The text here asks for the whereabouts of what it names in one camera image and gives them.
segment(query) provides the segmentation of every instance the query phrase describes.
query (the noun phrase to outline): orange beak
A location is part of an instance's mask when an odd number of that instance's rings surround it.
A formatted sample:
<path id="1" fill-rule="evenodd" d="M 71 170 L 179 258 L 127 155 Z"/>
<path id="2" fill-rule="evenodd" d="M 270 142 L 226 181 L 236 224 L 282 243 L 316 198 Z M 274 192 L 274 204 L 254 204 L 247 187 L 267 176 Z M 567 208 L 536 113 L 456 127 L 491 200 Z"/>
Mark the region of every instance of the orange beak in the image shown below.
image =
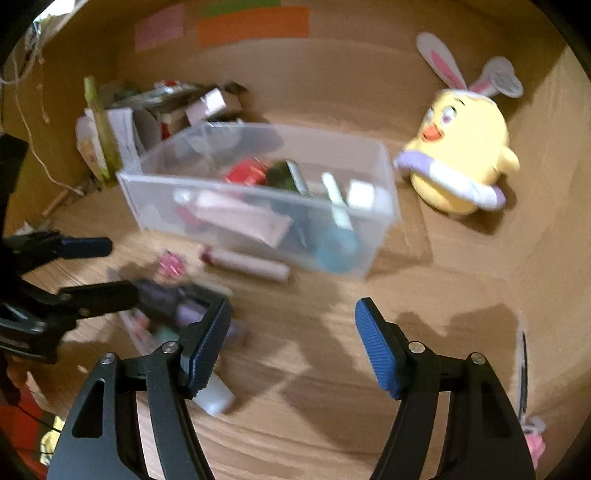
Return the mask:
<path id="1" fill-rule="evenodd" d="M 437 125 L 431 124 L 423 130 L 422 137 L 425 142 L 437 142 L 443 138 L 443 132 L 437 128 Z"/>

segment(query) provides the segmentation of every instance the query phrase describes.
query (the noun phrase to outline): sticky note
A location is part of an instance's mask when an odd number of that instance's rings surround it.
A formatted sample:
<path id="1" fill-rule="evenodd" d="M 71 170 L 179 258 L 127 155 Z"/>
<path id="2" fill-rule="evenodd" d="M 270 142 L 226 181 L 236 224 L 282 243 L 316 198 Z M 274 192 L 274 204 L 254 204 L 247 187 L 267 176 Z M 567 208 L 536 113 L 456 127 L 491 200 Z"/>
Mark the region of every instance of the sticky note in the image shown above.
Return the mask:
<path id="1" fill-rule="evenodd" d="M 135 51 L 149 50 L 184 35 L 184 4 L 165 8 L 135 24 Z"/>
<path id="2" fill-rule="evenodd" d="M 309 32 L 307 7 L 253 8 L 197 22 L 202 48 L 254 38 L 307 38 Z"/>
<path id="3" fill-rule="evenodd" d="M 211 0 L 203 7 L 204 17 L 217 17 L 251 8 L 280 7 L 281 0 Z"/>

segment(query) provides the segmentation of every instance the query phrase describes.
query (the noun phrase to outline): blue gripper pad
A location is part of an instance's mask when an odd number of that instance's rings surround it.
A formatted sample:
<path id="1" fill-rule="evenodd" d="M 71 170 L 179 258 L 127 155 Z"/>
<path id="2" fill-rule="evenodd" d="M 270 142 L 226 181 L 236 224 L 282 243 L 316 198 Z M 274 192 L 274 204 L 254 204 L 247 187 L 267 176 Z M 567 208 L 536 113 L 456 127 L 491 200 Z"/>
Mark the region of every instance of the blue gripper pad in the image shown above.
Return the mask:
<path id="1" fill-rule="evenodd" d="M 400 400 L 410 379 L 405 346 L 408 340 L 395 323 L 388 323 L 374 301 L 364 298 L 355 305 L 355 326 L 368 354 L 379 386 Z"/>

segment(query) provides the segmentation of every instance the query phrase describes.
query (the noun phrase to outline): white string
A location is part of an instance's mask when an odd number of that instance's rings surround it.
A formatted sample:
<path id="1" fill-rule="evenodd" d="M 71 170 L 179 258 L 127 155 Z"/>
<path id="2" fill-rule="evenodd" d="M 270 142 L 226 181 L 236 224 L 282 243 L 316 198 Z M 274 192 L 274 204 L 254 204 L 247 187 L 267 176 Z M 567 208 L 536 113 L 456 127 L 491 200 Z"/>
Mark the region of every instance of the white string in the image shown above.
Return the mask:
<path id="1" fill-rule="evenodd" d="M 12 52 L 12 64 L 14 65 L 14 76 L 16 77 L 18 75 L 18 71 L 17 71 L 17 60 L 14 56 L 14 52 Z M 39 157 L 39 155 L 37 155 L 37 152 L 35 151 L 35 146 L 33 144 L 33 135 L 31 133 L 31 129 L 29 128 L 29 124 L 27 123 L 27 121 L 25 120 L 25 116 L 22 113 L 22 109 L 21 109 L 21 102 L 19 102 L 18 100 L 18 82 L 14 83 L 15 87 L 14 87 L 14 98 L 17 102 L 17 108 L 18 108 L 18 113 L 21 114 L 21 119 L 22 119 L 22 123 L 25 124 L 25 128 L 27 129 L 27 135 L 28 135 L 28 140 L 29 140 L 29 145 L 31 146 L 31 153 L 33 154 L 33 156 L 37 159 L 37 161 L 41 164 L 41 166 L 43 167 L 43 170 L 45 170 L 45 175 L 47 175 L 47 178 L 52 181 L 53 183 L 55 183 L 56 185 L 60 186 L 60 187 L 64 187 L 68 190 L 70 190 L 71 192 L 77 193 L 78 195 L 80 195 L 81 197 L 84 196 L 84 192 L 78 189 L 75 189 L 74 187 L 70 187 L 69 185 L 66 185 L 65 183 L 62 183 L 60 181 L 54 180 L 53 177 L 51 176 L 51 174 L 49 173 L 49 170 L 47 168 L 47 165 L 45 165 L 43 163 L 43 160 Z"/>
<path id="2" fill-rule="evenodd" d="M 31 58 L 29 59 L 29 63 L 27 64 L 27 68 L 25 69 L 22 76 L 18 76 L 17 73 L 17 65 L 15 61 L 15 70 L 14 70 L 14 80 L 4 80 L 0 75 L 0 83 L 4 85 L 18 85 L 21 83 L 25 78 L 29 76 L 29 74 L 33 71 L 33 67 L 35 66 L 35 59 L 37 58 L 37 53 L 39 52 L 41 44 L 41 31 L 37 30 L 37 39 L 35 41 L 35 46 L 33 47 L 33 53 L 31 54 Z M 12 50 L 12 59 L 14 60 L 14 49 Z"/>
<path id="3" fill-rule="evenodd" d="M 37 90 L 39 90 L 39 100 L 41 101 L 41 118 L 43 118 L 44 122 L 49 125 L 49 115 L 45 111 L 45 105 L 43 104 L 43 64 L 45 63 L 45 59 L 43 58 L 43 52 L 39 51 L 39 73 L 41 76 L 41 80 L 37 85 Z"/>

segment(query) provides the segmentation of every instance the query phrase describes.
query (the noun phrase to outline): plush toy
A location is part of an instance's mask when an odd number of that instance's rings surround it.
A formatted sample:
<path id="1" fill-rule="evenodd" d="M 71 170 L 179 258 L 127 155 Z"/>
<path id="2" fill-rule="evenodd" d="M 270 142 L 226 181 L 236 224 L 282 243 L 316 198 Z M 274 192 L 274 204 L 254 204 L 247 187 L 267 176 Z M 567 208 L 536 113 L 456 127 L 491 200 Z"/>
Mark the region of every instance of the plush toy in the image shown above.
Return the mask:
<path id="1" fill-rule="evenodd" d="M 418 135 L 394 165 L 410 176 L 419 196 L 438 210 L 454 215 L 467 215 L 477 208 L 501 210 L 505 196 L 495 183 L 501 174 L 519 170 L 519 161 L 508 147 L 505 120 L 489 97 L 523 94 L 513 65 L 504 57 L 490 59 L 468 88 L 439 38 L 421 33 L 417 48 L 451 89 L 439 92 Z"/>

